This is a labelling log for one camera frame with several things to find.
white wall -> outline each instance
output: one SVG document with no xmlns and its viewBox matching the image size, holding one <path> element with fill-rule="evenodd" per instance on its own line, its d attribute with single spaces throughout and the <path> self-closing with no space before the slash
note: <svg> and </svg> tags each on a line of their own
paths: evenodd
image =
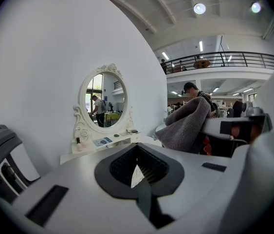
<svg viewBox="0 0 274 234">
<path fill-rule="evenodd" d="M 142 65 L 132 61 L 136 53 Z M 128 88 L 134 127 L 151 134 L 165 117 L 166 77 L 112 2 L 8 0 L 0 8 L 0 123 L 19 135 L 41 175 L 71 152 L 73 105 L 86 75 L 110 63 Z"/>
<path fill-rule="evenodd" d="M 173 27 L 156 33 L 147 41 L 151 48 L 158 49 L 169 46 L 184 39 L 203 36 L 239 35 L 260 37 L 267 25 L 248 20 L 223 18 L 198 18 L 198 20 L 183 20 Z"/>
<path fill-rule="evenodd" d="M 274 34 L 264 40 L 258 36 L 223 35 L 224 51 L 247 51 L 274 55 Z"/>
<path fill-rule="evenodd" d="M 112 93 L 114 91 L 114 83 L 117 81 L 118 81 L 118 79 L 115 76 L 112 76 L 110 74 L 103 75 L 102 99 L 104 99 L 104 96 L 108 97 L 107 110 L 109 110 L 109 102 L 112 102 L 112 104 L 114 106 L 114 110 L 116 110 L 115 109 L 116 103 L 123 102 L 123 96 L 124 96 L 123 94 L 114 95 Z"/>
</svg>

man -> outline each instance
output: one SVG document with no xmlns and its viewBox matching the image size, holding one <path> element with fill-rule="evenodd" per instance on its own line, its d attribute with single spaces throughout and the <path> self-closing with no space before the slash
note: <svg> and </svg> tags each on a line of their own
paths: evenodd
<svg viewBox="0 0 274 234">
<path fill-rule="evenodd" d="M 177 102 L 177 106 L 175 108 L 175 110 L 178 110 L 179 108 L 181 108 L 180 102 Z"/>
<path fill-rule="evenodd" d="M 210 111 L 211 111 L 211 115 L 215 114 L 216 109 L 213 105 L 213 103 L 211 102 L 211 97 L 210 94 L 208 93 L 204 93 L 203 91 L 200 91 L 197 86 L 195 86 L 195 84 L 191 83 L 191 82 L 187 82 L 184 87 L 183 87 L 183 91 L 182 94 L 189 94 L 190 98 L 195 98 L 195 97 L 203 97 L 205 98 L 205 100 L 209 103 L 210 105 Z"/>
<path fill-rule="evenodd" d="M 104 103 L 102 100 L 98 99 L 97 96 L 93 96 L 91 98 L 94 101 L 94 110 L 90 113 L 92 116 L 94 113 L 96 113 L 96 119 L 98 121 L 99 127 L 104 127 L 104 111 L 102 109 L 102 103 Z"/>
<path fill-rule="evenodd" d="M 181 66 L 182 71 L 187 71 L 185 65 L 182 64 L 182 61 L 181 61 L 181 60 L 180 60 L 179 63 L 180 63 L 180 66 Z"/>
<path fill-rule="evenodd" d="M 167 113 L 168 113 L 168 115 L 171 114 L 171 107 L 170 107 L 170 105 L 168 105 L 168 107 L 167 107 Z"/>
<path fill-rule="evenodd" d="M 163 69 L 165 75 L 167 75 L 167 71 L 166 71 L 167 65 L 165 63 L 165 59 L 162 59 L 161 66 L 162 66 L 162 69 Z"/>
</svg>

window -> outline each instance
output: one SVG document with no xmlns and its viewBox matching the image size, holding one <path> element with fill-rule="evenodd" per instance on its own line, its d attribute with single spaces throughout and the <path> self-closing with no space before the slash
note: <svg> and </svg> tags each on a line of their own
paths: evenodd
<svg viewBox="0 0 274 234">
<path fill-rule="evenodd" d="M 256 98 L 256 96 L 257 96 L 257 94 L 248 95 L 248 100 L 249 100 L 250 102 L 253 102 L 254 99 Z"/>
<path fill-rule="evenodd" d="M 88 113 L 93 111 L 92 96 L 102 99 L 103 74 L 96 75 L 88 84 L 86 91 L 86 108 Z"/>
</svg>

baseball cap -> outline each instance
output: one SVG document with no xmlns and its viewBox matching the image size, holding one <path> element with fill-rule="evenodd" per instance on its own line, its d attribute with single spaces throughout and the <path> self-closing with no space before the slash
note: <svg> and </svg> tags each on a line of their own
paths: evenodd
<svg viewBox="0 0 274 234">
<path fill-rule="evenodd" d="M 184 87 L 183 87 L 182 95 L 184 95 L 185 92 L 186 92 L 186 90 L 188 90 L 188 89 L 190 89 L 190 88 L 194 88 L 194 89 L 198 90 L 197 86 L 196 86 L 194 83 L 192 83 L 192 82 L 187 82 L 187 83 L 184 85 Z"/>
</svg>

ceiling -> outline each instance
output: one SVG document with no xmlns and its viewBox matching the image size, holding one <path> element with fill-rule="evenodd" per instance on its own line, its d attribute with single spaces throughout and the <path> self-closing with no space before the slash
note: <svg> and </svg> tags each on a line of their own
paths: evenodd
<svg viewBox="0 0 274 234">
<path fill-rule="evenodd" d="M 176 83 L 169 83 L 167 84 L 167 94 L 168 97 L 176 97 L 171 91 L 174 91 L 178 94 L 181 94 L 184 84 L 187 81 L 183 82 L 176 82 Z M 242 93 L 244 90 L 249 88 L 254 88 L 255 90 L 259 89 L 264 83 L 264 80 L 253 80 L 253 79 L 237 79 L 237 78 L 230 78 L 230 79 L 207 79 L 201 80 L 201 90 L 207 93 L 213 93 L 213 90 L 216 87 L 219 89 L 213 93 L 215 95 L 232 95 L 235 93 Z"/>
<path fill-rule="evenodd" d="M 190 22 L 202 19 L 238 19 L 247 22 L 265 23 L 269 25 L 273 11 L 266 0 L 110 0 L 132 21 L 146 40 L 177 28 L 185 21 L 190 31 Z M 258 1 L 262 10 L 255 14 L 250 10 L 253 2 Z M 203 3 L 206 12 L 202 15 L 194 13 L 196 3 Z"/>
<path fill-rule="evenodd" d="M 158 59 L 165 59 L 165 61 L 167 60 L 162 55 L 162 52 L 165 52 L 170 60 L 198 54 L 202 56 L 199 42 L 203 42 L 203 53 L 209 53 L 218 51 L 216 49 L 218 40 L 220 40 L 220 38 L 217 36 L 189 38 L 154 51 L 154 54 Z"/>
</svg>

